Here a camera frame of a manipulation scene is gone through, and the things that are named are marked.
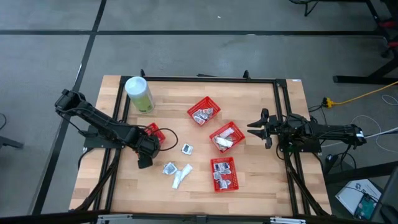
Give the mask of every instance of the white bottle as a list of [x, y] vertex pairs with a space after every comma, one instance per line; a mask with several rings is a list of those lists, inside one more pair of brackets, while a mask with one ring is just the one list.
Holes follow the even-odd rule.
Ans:
[[147, 81], [142, 77], [132, 77], [127, 80], [124, 88], [134, 106], [141, 113], [150, 113], [155, 105]]

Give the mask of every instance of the yellow cable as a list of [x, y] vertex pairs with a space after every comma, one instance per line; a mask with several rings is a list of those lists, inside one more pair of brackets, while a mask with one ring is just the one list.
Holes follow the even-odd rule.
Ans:
[[398, 84], [398, 81], [396, 81], [396, 82], [394, 82], [394, 83], [391, 83], [390, 85], [386, 85], [385, 87], [382, 87], [382, 88], [380, 88], [380, 89], [378, 89], [378, 90], [370, 91], [369, 93], [365, 93], [365, 94], [363, 94], [363, 95], [361, 95], [361, 96], [357, 96], [357, 97], [355, 97], [355, 98], [352, 98], [352, 99], [349, 99], [349, 100], [346, 100], [346, 101], [343, 101], [343, 102], [340, 102], [340, 103], [336, 103], [336, 102], [333, 102], [333, 101], [331, 101], [330, 99], [328, 99], [328, 100], [329, 100], [329, 102], [328, 102], [328, 107], [331, 108], [333, 105], [343, 105], [343, 104], [345, 104], [345, 103], [349, 103], [349, 102], [351, 102], [351, 101], [360, 99], [360, 98], [362, 98], [362, 97], [364, 97], [364, 96], [368, 96], [368, 95], [370, 95], [370, 94], [377, 93], [377, 92], [379, 92], [379, 91], [381, 91], [381, 90], [384, 90], [384, 89], [386, 89], [386, 88], [389, 88], [390, 86], [393, 86], [393, 85], [395, 85], [395, 84]]

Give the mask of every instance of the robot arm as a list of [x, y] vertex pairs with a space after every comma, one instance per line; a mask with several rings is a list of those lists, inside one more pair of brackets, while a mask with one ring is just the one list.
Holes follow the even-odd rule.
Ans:
[[346, 144], [361, 146], [366, 143], [362, 129], [355, 124], [322, 125], [308, 121], [298, 114], [290, 114], [284, 122], [277, 120], [276, 115], [269, 116], [267, 109], [262, 109], [261, 119], [248, 124], [251, 128], [262, 130], [248, 130], [261, 139], [266, 140], [266, 148], [272, 146], [271, 135], [279, 136], [279, 147], [289, 151], [320, 152], [319, 140], [338, 140]]
[[78, 116], [95, 127], [101, 138], [131, 147], [138, 154], [140, 169], [151, 166], [152, 159], [159, 153], [159, 139], [154, 134], [149, 136], [144, 128], [115, 121], [87, 102], [82, 93], [63, 90], [55, 103], [55, 111], [62, 117]]

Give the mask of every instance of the wooden tabletop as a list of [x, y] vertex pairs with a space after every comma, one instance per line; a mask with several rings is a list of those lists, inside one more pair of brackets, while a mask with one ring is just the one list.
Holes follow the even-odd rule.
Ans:
[[[120, 76], [103, 77], [96, 108], [111, 116], [118, 92]], [[287, 80], [293, 113], [309, 119], [307, 102], [300, 80]], [[148, 125], [155, 122], [160, 128], [173, 129], [179, 138], [175, 149], [159, 152], [154, 165], [138, 169], [137, 156], [130, 149], [122, 150], [112, 212], [126, 213], [179, 213], [211, 215], [292, 215], [284, 162], [277, 158], [273, 138], [271, 149], [265, 149], [264, 141], [246, 132], [247, 124], [260, 118], [262, 108], [275, 114], [273, 87], [265, 83], [202, 83], [202, 82], [149, 82], [155, 101], [155, 109], [140, 114], [130, 105], [129, 124]], [[283, 113], [282, 89], [280, 91]], [[210, 96], [221, 111], [209, 122], [199, 127], [189, 117], [187, 110], [204, 96]], [[122, 105], [126, 99], [123, 93]], [[209, 139], [209, 135], [224, 124], [234, 121], [246, 136], [245, 140], [228, 152], [221, 154]], [[174, 144], [172, 134], [164, 131], [166, 140], [162, 147]], [[184, 143], [194, 149], [191, 156], [181, 152]], [[80, 166], [70, 208], [83, 202], [98, 181], [104, 149], [87, 154]], [[234, 157], [239, 190], [216, 193], [210, 159]], [[301, 153], [305, 183], [318, 203], [331, 212], [326, 187], [319, 162], [313, 154]], [[193, 167], [177, 190], [172, 188], [173, 175], [162, 173], [164, 164], [174, 162], [178, 169], [186, 164]], [[104, 207], [106, 192], [101, 199]], [[299, 210], [302, 210], [300, 191], [296, 186]]]

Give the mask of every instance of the red plastic basket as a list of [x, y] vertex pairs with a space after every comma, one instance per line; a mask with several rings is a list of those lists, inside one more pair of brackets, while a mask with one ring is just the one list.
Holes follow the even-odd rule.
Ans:
[[[155, 124], [152, 123], [150, 125], [147, 126], [149, 129], [145, 129], [145, 132], [149, 135], [152, 134], [152, 132], [156, 131], [159, 129], [159, 127]], [[155, 135], [159, 138], [159, 142], [160, 144], [162, 144], [165, 140], [166, 140], [166, 136], [164, 136], [164, 134], [162, 133], [162, 131], [157, 131], [155, 132]]]
[[193, 119], [192, 115], [194, 114], [194, 112], [198, 111], [199, 109], [208, 109], [208, 108], [213, 109], [213, 114], [211, 115], [210, 119], [206, 120], [203, 124], [199, 124], [195, 121], [196, 124], [199, 124], [200, 126], [202, 126], [202, 125], [206, 124], [209, 120], [214, 118], [218, 114], [218, 112], [221, 111], [221, 108], [209, 96], [206, 96], [203, 99], [201, 99], [197, 104], [192, 106], [187, 111], [187, 113]]
[[[215, 172], [214, 169], [214, 164], [220, 163], [220, 162], [227, 162], [229, 164], [231, 174], [222, 174], [221, 177], [223, 180], [230, 180], [231, 184], [228, 185], [227, 189], [220, 189], [220, 186], [217, 183], [217, 180], [214, 179], [213, 173]], [[238, 185], [238, 178], [236, 177], [236, 169], [235, 169], [235, 163], [234, 163], [234, 158], [233, 157], [226, 157], [226, 158], [219, 158], [219, 159], [212, 159], [210, 161], [211, 163], [211, 170], [213, 173], [211, 174], [211, 178], [213, 179], [214, 183], [214, 191], [216, 192], [225, 192], [225, 191], [230, 191], [230, 190], [238, 190], [239, 185]]]
[[[227, 150], [221, 151], [219, 149], [217, 143], [214, 142], [213, 138], [216, 135], [221, 134], [223, 131], [227, 130], [228, 128], [232, 128], [234, 130], [234, 133], [231, 134], [233, 144], [232, 144], [231, 147], [227, 148]], [[214, 145], [220, 151], [220, 153], [224, 153], [224, 152], [230, 150], [232, 147], [234, 147], [237, 143], [241, 142], [245, 138], [243, 133], [241, 132], [241, 130], [239, 130], [239, 128], [237, 127], [237, 125], [233, 121], [231, 121], [228, 124], [224, 125], [222, 128], [220, 128], [219, 130], [215, 131], [209, 137], [210, 137], [210, 140], [212, 141], [212, 143], [214, 143]]]

